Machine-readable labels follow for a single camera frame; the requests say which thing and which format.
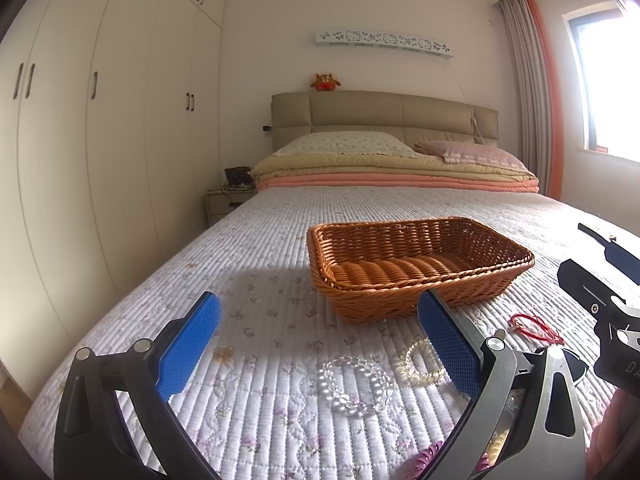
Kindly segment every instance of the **nightstand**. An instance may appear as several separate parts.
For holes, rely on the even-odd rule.
[[[222,220],[236,207],[242,205],[256,194],[255,189],[251,190],[224,190],[212,189],[206,192],[204,200],[207,204],[207,217],[209,227]]]

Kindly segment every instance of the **window frame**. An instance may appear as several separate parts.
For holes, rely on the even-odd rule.
[[[578,16],[577,18],[572,18],[568,20],[569,28],[571,30],[571,34],[574,40],[575,49],[578,54],[578,69],[580,70],[580,74],[582,76],[580,80],[580,84],[584,89],[584,94],[586,96],[586,105],[587,105],[587,118],[588,118],[588,139],[589,139],[589,149],[593,152],[597,152],[598,146],[598,138],[596,135],[596,124],[593,117],[593,107],[591,106],[591,96],[589,95],[589,86],[587,85],[587,77],[584,72],[584,59],[582,58],[582,48],[580,46],[580,33],[578,29],[583,25],[588,25],[589,23],[601,22],[603,20],[610,20],[612,18],[622,18],[624,15],[620,11],[619,8],[606,9],[606,10],[598,10],[597,12],[590,12],[589,14],[584,14],[582,16]]]

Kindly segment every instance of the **pink blanket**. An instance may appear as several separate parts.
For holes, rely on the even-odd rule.
[[[407,186],[407,187],[452,187],[483,191],[511,191],[537,193],[538,180],[524,182],[490,182],[487,180],[465,180],[448,176],[426,176],[388,173],[321,173],[297,176],[274,176],[258,183],[258,189],[268,187],[300,186]]]

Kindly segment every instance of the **wicker basket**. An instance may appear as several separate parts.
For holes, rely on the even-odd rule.
[[[413,315],[428,288],[450,306],[488,300],[535,263],[528,249],[459,217],[317,225],[306,244],[316,287],[354,323]]]

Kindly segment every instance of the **red cord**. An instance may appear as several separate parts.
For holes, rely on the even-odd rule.
[[[522,322],[518,322],[517,319],[523,317],[524,319],[529,320],[533,324],[535,324],[542,331],[543,335],[535,334],[528,330]],[[561,335],[551,328],[548,324],[546,324],[542,319],[538,316],[529,316],[528,314],[514,314],[511,316],[509,320],[509,327],[511,330],[515,332],[520,332],[532,339],[537,339],[538,341],[545,341],[551,344],[563,345],[564,339]]]

